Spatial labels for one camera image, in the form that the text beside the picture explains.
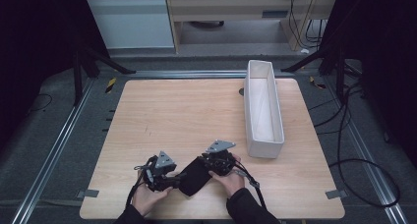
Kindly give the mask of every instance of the table surface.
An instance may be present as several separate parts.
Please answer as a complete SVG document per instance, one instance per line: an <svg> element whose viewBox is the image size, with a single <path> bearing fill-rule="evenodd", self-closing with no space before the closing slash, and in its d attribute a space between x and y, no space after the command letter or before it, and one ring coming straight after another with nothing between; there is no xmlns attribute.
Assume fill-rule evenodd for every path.
<svg viewBox="0 0 417 224"><path fill-rule="evenodd" d="M276 80L285 143L276 159L248 156L242 79L129 81L123 90L92 175L80 214L115 219L137 179L133 169L165 151L180 172L215 140L236 142L229 149L260 182L268 210L278 219L337 219L344 215L322 148L299 86ZM246 187L256 199L255 189ZM150 219L228 219L226 193L210 180L188 197L174 190Z"/></svg>

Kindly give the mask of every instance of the hand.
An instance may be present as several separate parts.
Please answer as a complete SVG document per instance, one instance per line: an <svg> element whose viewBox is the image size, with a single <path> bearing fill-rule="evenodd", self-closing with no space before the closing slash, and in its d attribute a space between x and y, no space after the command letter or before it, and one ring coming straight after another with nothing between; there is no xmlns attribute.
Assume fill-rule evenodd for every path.
<svg viewBox="0 0 417 224"><path fill-rule="evenodd" d="M236 161L240 162L241 158L235 154L232 154ZM242 176L238 175L234 170L238 168L232 169L232 171L227 174L226 176L220 177L212 171L208 171L208 173L217 180L221 185L224 186L226 190L227 197L232 197L237 191L242 188L245 188L245 180Z"/></svg>
<svg viewBox="0 0 417 224"><path fill-rule="evenodd" d="M163 192L153 192L146 184L141 184L132 198L132 205L139 213L146 216L160 200L168 196L172 189L172 187L169 187Z"/></svg>

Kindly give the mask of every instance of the finger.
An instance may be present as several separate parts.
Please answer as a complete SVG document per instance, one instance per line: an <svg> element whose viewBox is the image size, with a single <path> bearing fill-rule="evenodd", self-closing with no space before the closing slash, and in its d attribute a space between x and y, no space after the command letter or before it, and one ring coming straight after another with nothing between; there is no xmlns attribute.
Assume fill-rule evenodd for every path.
<svg viewBox="0 0 417 224"><path fill-rule="evenodd" d="M218 181L218 179L220 178L220 176L218 176L217 174L215 174L215 172L213 172L213 171L208 171L208 173L213 177L213 178L215 178L217 181Z"/></svg>
<svg viewBox="0 0 417 224"><path fill-rule="evenodd" d="M172 190L174 190L174 188L173 187L169 187L169 188L163 190L163 192L168 195Z"/></svg>
<svg viewBox="0 0 417 224"><path fill-rule="evenodd" d="M181 172L178 172L178 171L175 171L175 172L170 172L170 173L168 173L168 174L166 174L166 176L169 176L169 177L175 177L175 176L177 176L178 174L180 174Z"/></svg>
<svg viewBox="0 0 417 224"><path fill-rule="evenodd" d="M236 159L236 161L238 161L238 162L240 162L240 160L242 160L241 159L241 157L239 157L238 155L236 155L236 154L234 154L234 153L232 153L232 156Z"/></svg>

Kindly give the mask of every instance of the white plastic bin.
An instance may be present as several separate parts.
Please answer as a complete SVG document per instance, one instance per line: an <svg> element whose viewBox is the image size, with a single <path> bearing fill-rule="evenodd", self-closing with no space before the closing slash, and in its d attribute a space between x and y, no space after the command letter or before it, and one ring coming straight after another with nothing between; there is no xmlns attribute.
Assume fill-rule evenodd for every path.
<svg viewBox="0 0 417 224"><path fill-rule="evenodd" d="M244 88L248 154L276 158L284 133L272 63L250 60Z"/></svg>

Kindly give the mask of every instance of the black cable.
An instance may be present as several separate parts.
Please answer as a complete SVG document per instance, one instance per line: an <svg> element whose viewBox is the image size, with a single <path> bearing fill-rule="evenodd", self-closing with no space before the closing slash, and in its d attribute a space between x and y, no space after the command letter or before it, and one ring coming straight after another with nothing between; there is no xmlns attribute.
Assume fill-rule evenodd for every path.
<svg viewBox="0 0 417 224"><path fill-rule="evenodd" d="M349 125L351 119L352 119L352 116L351 116L350 110L349 110L349 119L347 120L347 123L343 126L342 130L344 130L347 127L347 125ZM332 131L332 132L317 133L317 135L319 136L319 135L335 134L335 133L339 133L339 132L340 132L340 130L337 130L337 131Z"/></svg>
<svg viewBox="0 0 417 224"><path fill-rule="evenodd" d="M134 170L139 170L139 169L142 169L144 167L148 167L149 164L152 163L154 160L155 160L155 156L154 157L151 157L150 159L148 159L147 163L144 166L136 166L134 168ZM126 206L125 206L126 208L129 206L129 204L131 204L132 197L135 194L136 190L138 189L138 186L140 186L141 184L143 184L143 183L140 183L140 181L141 181L142 177L144 176L144 171L145 170L142 169L141 175L139 176L139 178L136 181L135 185L133 185L133 187L129 191L128 198L126 199Z"/></svg>
<svg viewBox="0 0 417 224"><path fill-rule="evenodd" d="M351 92L351 93L350 93L350 95L355 94L355 93L358 93L358 92L362 92L362 89L358 89L358 90L356 90L356 91L353 91L353 92ZM333 102L333 101L335 101L335 100L336 100L336 98L333 98L333 99L331 99L331 100L328 100L328 101L325 101L325 102L323 102L323 103L320 103L320 104L318 104L318 105L316 105L316 106L313 106L313 107L309 108L308 110L310 111L310 110L313 110L313 109L315 109L315 108L319 108L320 106L323 106L323 105L325 105L325 104L331 103L331 102Z"/></svg>
<svg viewBox="0 0 417 224"><path fill-rule="evenodd" d="M354 87L356 87L356 86L358 86L359 85L359 83L356 83L356 84L354 84L353 86L351 86L350 88L349 88L349 92L348 92L348 96L350 96L351 95L351 93L350 93L350 89L351 88L354 88ZM316 125L314 125L314 127L316 128L316 127L319 127L319 126L321 126L321 125L324 125L324 124L326 124L326 123L328 123L328 122L330 122L331 120L333 120L335 117L337 117L337 115L341 112L341 110L343 109L343 107L345 106L345 104L342 104L341 106L340 106L340 108L337 110L337 112L335 113L335 114L333 114L329 119L327 119L327 120L325 120L325 121L323 121L323 122L321 122L321 123L319 123L319 124L316 124Z"/></svg>
<svg viewBox="0 0 417 224"><path fill-rule="evenodd" d="M337 137L337 161L336 161L335 163L330 164L328 167L332 167L332 166L334 166L334 165L337 165L337 169L338 169L338 172L339 172L339 176L340 176L340 178L341 178L341 180L342 180L343 184L345 185L345 187L346 187L346 188L347 188L347 189L348 189L351 193L353 193L353 194L354 194L354 195L356 195L359 199L361 199L362 201L364 201L364 202L366 202L366 203L368 203L368 204L370 204L370 205L372 205L372 206L375 206L375 207L382 207L382 208L386 208L386 207L391 207L391 206L394 206L394 205L396 205L396 204L399 202L399 199L400 199L400 197L401 197L401 193L400 193L399 186L396 184L396 182L394 181L393 177L389 174L389 172L387 172L385 169L383 169L380 165L378 165L378 164L376 164L376 163L374 163L374 162L371 162L371 161L369 161L369 160L366 160L366 159L360 159L360 158L349 158L349 159L343 159L343 160L341 160L341 159L340 159L341 131L342 131L342 127L343 127L344 119L345 119L346 114L347 114L349 92L350 92L350 90L351 90L352 88L353 88L353 86L352 86L352 87L350 87L350 88L346 91L346 93L345 93L345 95L344 95L345 109L344 109L344 113L343 113L342 119L341 119L341 121L340 121L340 126L339 126L339 134L338 134L338 137ZM396 197L395 197L395 200L394 200L393 202L389 203L389 204L379 204L379 203L375 203L375 202L369 201L369 200L365 199L364 197L360 196L357 192L355 192L355 191L354 191L354 190L353 190L353 189L352 189L352 188L351 188L351 187L347 184L347 182L346 182L346 180L345 180L345 178L344 178L344 176L343 176L343 172L341 171L341 164L342 164L342 163L352 162L352 161L355 161L355 162L358 162L358 161L359 161L359 162L365 162L365 163L371 164L371 165L373 165L373 166L375 166L375 167L379 168L379 169L380 169L380 171L384 173L384 175L386 175L387 177L389 177L389 179L391 180L391 182L393 183L393 185L395 186L395 189L396 189Z"/></svg>
<svg viewBox="0 0 417 224"><path fill-rule="evenodd" d="M313 29L313 26L312 26L312 24L314 23L314 20L310 20L309 21L309 24L307 25L307 30L306 30L306 33L305 33L305 36L306 36L306 40L307 41L313 42L313 43L320 43L320 42L322 42L322 39L323 39L322 38L322 21L323 20L320 20L320 30L319 30L318 36L309 36L308 35L308 32L309 32L310 27L312 28L313 34L315 34L314 29Z"/></svg>
<svg viewBox="0 0 417 224"><path fill-rule="evenodd" d="M267 205L265 204L265 200L264 200L264 196L261 193L261 187L260 187L260 183L255 181L255 178L251 176L251 174L249 174L248 170L245 168L245 166L243 166L243 164L239 161L236 160L236 162L239 164L235 164L235 167L239 168L240 170L242 170L244 173L246 173L246 176L249 179L249 183L255 188L255 191L258 194L258 198L260 199L261 202L261 206L267 210Z"/></svg>
<svg viewBox="0 0 417 224"><path fill-rule="evenodd" d="M294 35L294 37L295 37L295 40L297 41L297 43L298 43L298 45L300 45L301 47L303 47L303 48L314 48L314 47L317 47L317 46L310 46L310 45L306 45L306 44L304 44L303 43L303 41L301 40L301 36L300 36L300 32L299 32L299 29L298 29L298 26L297 26L297 22L295 21L295 16L294 16L294 12L293 12L293 9L294 9L294 0L291 0L291 3L290 3L290 12L289 12L289 16L288 16L288 25L289 25L289 28L290 28L290 30L291 30L291 32L292 32L292 34ZM294 21L294 25L295 25L295 28L296 28L296 31L297 31L297 35L295 34L295 32L294 32L294 29L292 28L292 26L291 26L291 17L292 17L292 19L293 19L293 21Z"/></svg>
<svg viewBox="0 0 417 224"><path fill-rule="evenodd" d="M31 109L31 110L29 111L29 113L30 113L30 112L34 112L34 111L39 111L39 110L42 110L42 109L46 108L46 107L47 107L47 106L48 106L48 105L52 102L52 96L51 96L50 94L41 93L41 94L39 94L38 96L48 96L48 97L49 97L49 102L47 102L45 106L42 106L42 107L40 107L40 108Z"/></svg>

